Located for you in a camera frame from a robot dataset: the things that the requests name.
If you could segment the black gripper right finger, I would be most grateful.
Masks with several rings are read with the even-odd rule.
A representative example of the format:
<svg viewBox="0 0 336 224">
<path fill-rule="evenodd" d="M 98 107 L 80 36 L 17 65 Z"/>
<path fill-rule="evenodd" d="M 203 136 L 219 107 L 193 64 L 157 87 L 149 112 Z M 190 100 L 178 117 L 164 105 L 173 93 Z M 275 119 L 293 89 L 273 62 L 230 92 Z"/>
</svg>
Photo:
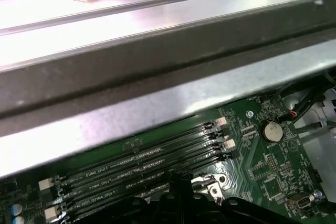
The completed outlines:
<svg viewBox="0 0 336 224">
<path fill-rule="evenodd" d="M 237 197 L 229 197 L 218 205 L 205 194 L 194 191 L 192 174 L 181 175 L 186 223 L 294 223 L 288 217 Z"/>
</svg>

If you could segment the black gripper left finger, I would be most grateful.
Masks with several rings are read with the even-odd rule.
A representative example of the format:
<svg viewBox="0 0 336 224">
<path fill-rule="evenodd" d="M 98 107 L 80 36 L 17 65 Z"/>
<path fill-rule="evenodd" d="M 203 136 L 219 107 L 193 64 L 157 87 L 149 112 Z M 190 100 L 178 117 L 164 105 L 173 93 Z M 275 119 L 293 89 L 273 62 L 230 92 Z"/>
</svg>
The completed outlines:
<svg viewBox="0 0 336 224">
<path fill-rule="evenodd" d="M 169 174 L 169 191 L 158 194 L 149 202 L 131 197 L 113 205 L 107 212 L 105 223 L 180 223 L 181 174 Z"/>
</svg>

